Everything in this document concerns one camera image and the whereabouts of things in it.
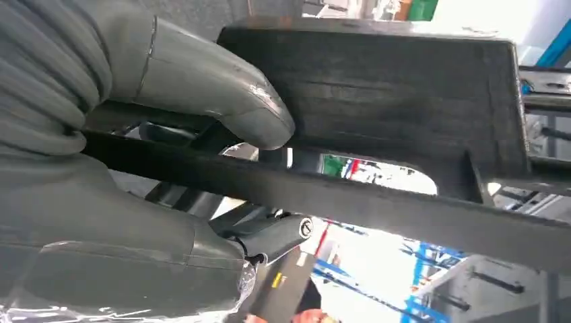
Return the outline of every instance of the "red object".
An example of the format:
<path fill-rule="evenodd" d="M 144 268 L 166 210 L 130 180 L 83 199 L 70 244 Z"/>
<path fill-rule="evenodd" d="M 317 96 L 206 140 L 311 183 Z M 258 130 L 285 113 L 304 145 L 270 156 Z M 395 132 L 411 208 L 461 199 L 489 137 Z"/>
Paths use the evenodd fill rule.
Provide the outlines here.
<path fill-rule="evenodd" d="M 327 230 L 329 230 L 330 225 L 331 225 L 331 223 L 327 222 L 327 226 L 325 227 L 325 230 L 323 230 L 323 233 L 321 234 L 321 238 L 319 239 L 319 244 L 317 245 L 317 249 L 315 250 L 315 254 L 314 254 L 315 257 L 317 257 L 319 255 L 319 250 L 321 250 L 321 245 L 325 241 L 325 237 L 327 237 Z"/>
<path fill-rule="evenodd" d="M 353 159 L 353 164 L 351 165 L 351 173 L 349 173 L 349 179 L 351 179 L 351 177 L 353 177 L 353 174 L 355 174 L 359 170 L 360 162 L 361 161 L 358 159 Z"/>

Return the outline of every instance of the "black metal frame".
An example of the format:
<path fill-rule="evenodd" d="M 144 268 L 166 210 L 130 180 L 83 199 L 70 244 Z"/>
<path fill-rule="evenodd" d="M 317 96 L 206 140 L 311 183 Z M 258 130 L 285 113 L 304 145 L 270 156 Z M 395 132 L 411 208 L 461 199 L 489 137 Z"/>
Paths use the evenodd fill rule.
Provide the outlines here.
<path fill-rule="evenodd" d="M 85 135 L 84 153 L 114 170 L 571 273 L 571 227 L 566 223 L 192 149 L 89 131 Z M 571 176 L 569 163 L 539 161 L 534 164 L 541 166 L 543 177 L 557 175 L 553 170 Z"/>

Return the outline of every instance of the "black tube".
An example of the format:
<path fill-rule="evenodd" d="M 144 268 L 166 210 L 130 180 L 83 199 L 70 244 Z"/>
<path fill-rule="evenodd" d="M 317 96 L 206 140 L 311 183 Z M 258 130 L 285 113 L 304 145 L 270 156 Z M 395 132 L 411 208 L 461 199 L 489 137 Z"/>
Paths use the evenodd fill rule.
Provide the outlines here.
<path fill-rule="evenodd" d="M 485 281 L 486 283 L 492 284 L 494 286 L 497 286 L 499 288 L 505 289 L 509 292 L 512 292 L 514 294 L 521 294 L 525 291 L 525 287 L 521 286 L 521 285 L 513 285 L 510 283 L 506 283 L 505 281 L 501 281 L 497 278 L 494 278 L 492 276 L 483 274 L 483 273 L 478 273 L 478 272 L 472 272 L 471 276 L 473 278 L 479 279 L 481 281 Z"/>

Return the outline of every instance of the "black metal bracket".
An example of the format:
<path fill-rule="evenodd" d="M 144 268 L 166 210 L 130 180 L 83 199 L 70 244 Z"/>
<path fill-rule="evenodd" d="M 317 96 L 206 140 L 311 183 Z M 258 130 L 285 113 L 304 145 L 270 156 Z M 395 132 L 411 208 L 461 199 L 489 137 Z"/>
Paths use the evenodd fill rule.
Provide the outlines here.
<path fill-rule="evenodd" d="M 559 221 L 192 149 L 100 133 L 85 136 L 84 153 L 118 171 L 571 273 L 571 227 Z"/>

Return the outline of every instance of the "orange object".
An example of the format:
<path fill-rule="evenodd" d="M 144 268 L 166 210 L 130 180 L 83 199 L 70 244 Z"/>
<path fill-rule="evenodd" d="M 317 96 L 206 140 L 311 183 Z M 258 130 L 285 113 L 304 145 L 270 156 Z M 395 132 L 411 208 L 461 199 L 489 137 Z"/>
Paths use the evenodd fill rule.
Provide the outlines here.
<path fill-rule="evenodd" d="M 412 0 L 401 0 L 401 10 L 395 14 L 395 20 L 405 22 L 409 16 Z"/>

